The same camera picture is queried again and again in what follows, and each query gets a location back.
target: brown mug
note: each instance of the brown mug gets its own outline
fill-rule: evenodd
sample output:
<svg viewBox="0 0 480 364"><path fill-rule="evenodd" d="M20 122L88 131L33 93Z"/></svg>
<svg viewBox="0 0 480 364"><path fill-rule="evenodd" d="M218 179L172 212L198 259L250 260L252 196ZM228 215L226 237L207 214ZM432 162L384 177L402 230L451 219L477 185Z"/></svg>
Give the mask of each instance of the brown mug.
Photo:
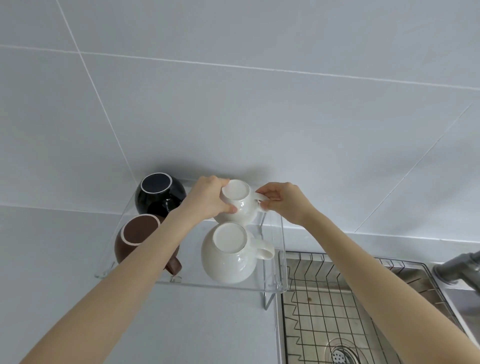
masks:
<svg viewBox="0 0 480 364"><path fill-rule="evenodd" d="M115 240L115 257L120 264L137 246L145 241L163 222L163 218L151 214L137 215L127 222L119 231ZM179 247L175 250L165 269L173 276L181 270L177 259Z"/></svg>

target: hand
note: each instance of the hand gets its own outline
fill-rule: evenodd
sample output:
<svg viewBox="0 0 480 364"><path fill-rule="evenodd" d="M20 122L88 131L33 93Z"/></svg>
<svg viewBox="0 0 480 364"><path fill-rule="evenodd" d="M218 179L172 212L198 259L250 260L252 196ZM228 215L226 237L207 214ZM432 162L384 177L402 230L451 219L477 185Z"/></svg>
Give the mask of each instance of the hand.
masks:
<svg viewBox="0 0 480 364"><path fill-rule="evenodd" d="M194 223L213 218L221 212L233 214L237 208L220 200L220 191L230 180L216 176L200 177L179 209L194 219Z"/></svg>
<svg viewBox="0 0 480 364"><path fill-rule="evenodd" d="M292 224L303 225L305 219L316 211L300 188L290 182L270 182L257 192L270 199L260 203L262 208L278 212Z"/></svg>

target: stainless steel sink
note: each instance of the stainless steel sink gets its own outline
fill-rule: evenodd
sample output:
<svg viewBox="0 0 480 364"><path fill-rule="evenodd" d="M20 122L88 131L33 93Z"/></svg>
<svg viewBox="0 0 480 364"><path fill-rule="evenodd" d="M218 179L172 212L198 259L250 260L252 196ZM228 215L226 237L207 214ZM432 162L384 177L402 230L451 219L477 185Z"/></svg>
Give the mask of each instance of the stainless steel sink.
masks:
<svg viewBox="0 0 480 364"><path fill-rule="evenodd" d="M377 260L461 330L468 325L468 334L479 337L480 300L473 291L449 290L446 299L424 264ZM401 363L327 255L289 252L287 266L289 290L279 310L285 363Z"/></svg>

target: person's left arm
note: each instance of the person's left arm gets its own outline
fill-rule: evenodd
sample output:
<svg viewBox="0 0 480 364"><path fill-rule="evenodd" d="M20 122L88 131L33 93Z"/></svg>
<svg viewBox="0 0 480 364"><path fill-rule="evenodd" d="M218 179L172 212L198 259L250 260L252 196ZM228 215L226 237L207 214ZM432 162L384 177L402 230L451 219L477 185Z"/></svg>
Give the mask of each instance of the person's left arm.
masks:
<svg viewBox="0 0 480 364"><path fill-rule="evenodd" d="M65 314L21 364L104 362L188 232L204 219L236 211L219 197L227 183L201 177L181 206Z"/></svg>

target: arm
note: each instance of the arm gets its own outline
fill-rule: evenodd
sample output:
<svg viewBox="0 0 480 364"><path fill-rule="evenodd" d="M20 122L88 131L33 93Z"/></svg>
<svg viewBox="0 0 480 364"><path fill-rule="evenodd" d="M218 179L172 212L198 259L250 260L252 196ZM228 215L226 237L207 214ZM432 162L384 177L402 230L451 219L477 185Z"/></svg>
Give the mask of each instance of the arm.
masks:
<svg viewBox="0 0 480 364"><path fill-rule="evenodd" d="M21 364L102 363L187 233L206 218L235 212L219 197L227 183L201 177L181 206L62 317Z"/></svg>
<svg viewBox="0 0 480 364"><path fill-rule="evenodd" d="M297 186L272 182L258 192L270 198L262 207L302 225L320 243L406 364L479 362L480 351L463 332L317 211Z"/></svg>

